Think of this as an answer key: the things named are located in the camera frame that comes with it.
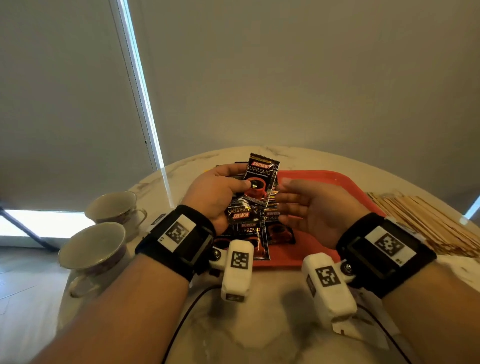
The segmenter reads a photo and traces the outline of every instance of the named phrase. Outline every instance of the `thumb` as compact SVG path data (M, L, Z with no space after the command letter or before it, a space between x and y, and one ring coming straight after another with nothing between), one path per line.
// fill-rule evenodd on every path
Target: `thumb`
M237 180L236 178L231 178L231 177L225 177L225 178L228 181L227 183L229 188L234 193L245 192L252 186L252 183L250 181Z
M285 189L287 193L304 194L308 197L315 197L318 194L319 182L307 180L293 180L291 178L283 178L280 183L280 190Z

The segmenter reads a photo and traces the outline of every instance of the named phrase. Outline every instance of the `person's right hand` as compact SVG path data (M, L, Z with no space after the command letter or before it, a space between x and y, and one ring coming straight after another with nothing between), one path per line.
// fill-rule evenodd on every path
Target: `person's right hand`
M335 249L350 226L370 213L346 190L333 184L284 178L278 190L278 220L313 235L330 249Z

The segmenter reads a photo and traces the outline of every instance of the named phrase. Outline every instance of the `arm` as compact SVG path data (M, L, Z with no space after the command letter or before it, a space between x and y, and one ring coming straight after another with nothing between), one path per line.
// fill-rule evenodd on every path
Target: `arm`
M227 176L246 163L218 166L200 175L182 204L207 217L216 233L228 227L225 209L249 181ZM159 363L178 323L188 281L139 254L33 361L33 364Z
M283 179L279 220L335 249L343 233L369 213L338 186ZM387 312L426 363L473 363L480 358L480 293L436 262L383 298Z
M426 363L476 363L480 358L480 293L433 262L382 302Z

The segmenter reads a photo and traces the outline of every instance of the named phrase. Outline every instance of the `tiled floor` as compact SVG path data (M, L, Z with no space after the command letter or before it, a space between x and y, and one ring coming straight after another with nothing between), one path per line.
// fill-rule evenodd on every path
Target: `tiled floor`
M68 273L56 253L0 247L0 364L27 363L53 339Z

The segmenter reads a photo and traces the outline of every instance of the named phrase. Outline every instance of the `cup rim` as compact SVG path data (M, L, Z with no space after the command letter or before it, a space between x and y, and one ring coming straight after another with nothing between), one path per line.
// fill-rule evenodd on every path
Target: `cup rim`
M130 211L130 210L132 209L132 207L130 207L128 210L125 210L125 211L120 212L119 214L113 215L113 216L105 216L104 218L93 218L93 216L92 216L92 211L91 211L91 210L93 209L92 205L93 205L93 203L94 203L95 201L97 201L98 199L100 199L100 198L102 198L102 197L105 197L105 196L107 196L107 195L109 195L109 194L122 194L122 193L124 193L124 192L129 192L129 193L131 193L131 194L133 195L134 201L133 201L133 206L132 206L132 207L135 207L135 206L137 205L137 194L136 194L135 192L128 191L128 190L126 190L126 191L117 191L117 192L109 192L109 193L107 193L107 194L103 194L103 195L97 197L95 200L93 200L92 202L90 202L90 203L88 204L87 208L85 209L84 215L85 215L87 218L89 218L90 220L95 221L95 220L103 220L103 219L106 219L106 218L117 218L117 217L123 215L124 213Z
M93 264L91 264L91 265L89 265L89 266L87 266L87 267L67 267L67 266L65 266L65 265L62 265L62 263L61 263L61 261L60 261L60 254L61 254L61 252L62 252L62 248L65 247L65 246L70 242L70 239L72 239L75 235L78 235L78 234L80 234L80 233L83 233L83 232L86 231L86 230L98 229L98 226L100 226L100 225L105 226L106 224L109 224L109 225L112 225L112 224L113 224L113 225L119 225L119 226L121 227L121 229L123 230L123 231L122 231L122 240L121 240L121 243L117 246L117 248L116 248L110 255L108 255L107 257L104 257L104 258L98 260L96 263L93 263ZM63 247L60 248L60 250L59 250L59 252L58 252L58 261L59 261L59 264L60 264L61 267L67 268L67 269L70 269L70 270L72 270L72 269L74 269L74 270L85 270L85 269L89 269L89 268L95 267L95 266L97 266L97 265L99 265L99 264L107 261L108 259L110 259L118 250L121 249L122 245L125 244L126 234L127 234L127 232L126 232L126 230L125 230L125 227L124 227L122 224L119 224L119 223L117 223L117 222L112 222L112 221L101 222L101 223L99 223L99 224L95 224L95 225L89 226L88 228L82 229L82 230L80 230L78 233L72 235L72 237L69 239L69 241L68 241Z

